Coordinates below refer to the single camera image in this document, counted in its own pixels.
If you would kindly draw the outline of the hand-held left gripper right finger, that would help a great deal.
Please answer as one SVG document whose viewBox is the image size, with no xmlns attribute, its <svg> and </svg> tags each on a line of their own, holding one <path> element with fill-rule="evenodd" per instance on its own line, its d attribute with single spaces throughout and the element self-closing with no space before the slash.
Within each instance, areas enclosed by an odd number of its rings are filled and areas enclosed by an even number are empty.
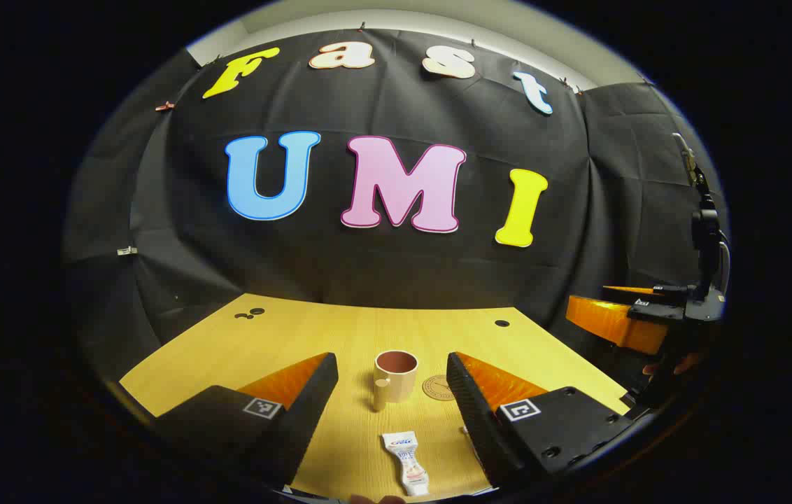
<svg viewBox="0 0 792 504">
<path fill-rule="evenodd" d="M 632 425 L 578 387 L 552 391 L 463 352 L 446 378 L 477 458 L 500 489 L 565 479 Z"/>
</svg>

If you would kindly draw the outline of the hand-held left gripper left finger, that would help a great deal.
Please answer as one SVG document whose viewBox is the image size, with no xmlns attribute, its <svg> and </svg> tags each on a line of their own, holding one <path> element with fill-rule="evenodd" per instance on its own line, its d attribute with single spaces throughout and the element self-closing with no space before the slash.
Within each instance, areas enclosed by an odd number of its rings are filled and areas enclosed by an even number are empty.
<svg viewBox="0 0 792 504">
<path fill-rule="evenodd" d="M 154 427 L 202 465 L 278 490 L 296 478 L 338 380 L 335 354 L 323 352 L 240 389 L 208 386 Z"/>
</svg>

